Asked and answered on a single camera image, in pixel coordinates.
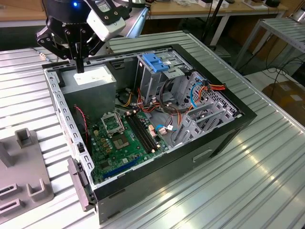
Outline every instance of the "chip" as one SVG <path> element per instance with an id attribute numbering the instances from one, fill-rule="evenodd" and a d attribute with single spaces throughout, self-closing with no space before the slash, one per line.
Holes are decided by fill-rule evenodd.
<path id="1" fill-rule="evenodd" d="M 128 142 L 125 134 L 113 136 L 112 141 L 117 149 L 122 149 L 126 146 L 129 146 L 129 142 Z"/>
<path id="2" fill-rule="evenodd" d="M 105 161 L 105 162 L 101 163 L 102 168 L 107 168 L 108 166 L 109 166 L 108 161 Z"/>

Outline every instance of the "red wire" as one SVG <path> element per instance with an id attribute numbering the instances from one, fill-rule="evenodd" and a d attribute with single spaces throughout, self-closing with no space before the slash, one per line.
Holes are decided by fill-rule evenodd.
<path id="1" fill-rule="evenodd" d="M 85 122 L 85 131 L 86 131 L 86 145 L 88 144 L 88 127 L 87 127 L 87 122 L 86 122 L 86 117 L 85 117 L 85 114 L 84 112 L 79 108 L 77 107 L 76 105 L 74 105 L 75 109 L 77 109 L 81 115 L 82 115 L 82 118 L 84 119 L 84 122 Z"/>

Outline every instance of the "white label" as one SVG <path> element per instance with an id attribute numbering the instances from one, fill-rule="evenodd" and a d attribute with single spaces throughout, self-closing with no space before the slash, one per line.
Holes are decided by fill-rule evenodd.
<path id="1" fill-rule="evenodd" d="M 111 75 L 106 71 L 104 67 L 86 71 L 84 73 L 76 73 L 74 79 L 78 85 L 83 85 L 86 83 L 92 83 L 99 80 L 111 79 Z"/>
<path id="2" fill-rule="evenodd" d="M 291 94 L 290 96 L 296 101 L 302 101 L 302 98 L 300 96 L 298 96 L 297 94 Z"/>
<path id="3" fill-rule="evenodd" d="M 286 85 L 286 84 L 283 84 L 283 85 L 280 85 L 281 86 L 281 88 L 284 90 L 284 91 L 290 91 L 291 90 L 291 88 L 288 86 L 288 85 Z"/>
<path id="4" fill-rule="evenodd" d="M 172 125 L 168 125 L 168 126 L 167 126 L 167 129 L 168 129 L 168 130 L 173 130 L 173 126 L 172 126 Z"/>

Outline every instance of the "blue pcie slot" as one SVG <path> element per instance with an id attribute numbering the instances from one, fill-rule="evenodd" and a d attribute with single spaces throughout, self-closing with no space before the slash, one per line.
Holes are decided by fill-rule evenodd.
<path id="1" fill-rule="evenodd" d="M 139 159 L 140 159 L 140 157 L 138 157 L 138 158 L 134 159 L 133 161 L 128 162 L 127 164 L 125 164 L 125 165 L 123 165 L 121 167 L 118 167 L 118 168 L 116 168 L 116 169 L 114 169 L 114 170 L 112 170 L 112 171 L 110 171 L 108 173 L 103 174 L 103 178 L 105 179 L 105 178 L 111 177 L 111 176 L 113 176 L 115 174 L 118 174 L 118 173 L 122 172 L 125 169 L 131 168 L 132 166 L 134 166 L 137 163 L 137 161 Z"/>

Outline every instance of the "ram slot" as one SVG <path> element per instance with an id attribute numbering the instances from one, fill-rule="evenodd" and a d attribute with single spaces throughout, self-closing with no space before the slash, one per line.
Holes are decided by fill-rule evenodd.
<path id="1" fill-rule="evenodd" d="M 148 141 L 150 147 L 154 150 L 157 150 L 157 145 L 156 143 L 153 141 L 152 137 L 148 134 L 148 132 L 146 131 L 146 129 L 143 127 L 142 123 L 140 122 L 140 120 L 138 119 L 137 116 L 133 116 L 132 117 L 133 121 L 136 123 L 136 126 L 140 126 L 140 130 L 142 132 L 142 134 L 144 135 L 146 141 Z"/>
<path id="2" fill-rule="evenodd" d="M 137 136 L 138 140 L 141 142 L 142 146 L 144 147 L 144 150 L 146 153 L 150 153 L 151 152 L 151 148 L 149 147 L 148 143 L 145 141 L 145 138 L 142 136 L 142 134 L 139 132 L 138 127 L 136 126 L 136 124 L 133 122 L 133 120 L 131 119 L 131 117 L 127 117 L 126 121 L 128 123 L 128 125 L 131 127 L 132 131 L 134 132 L 134 134 Z"/>

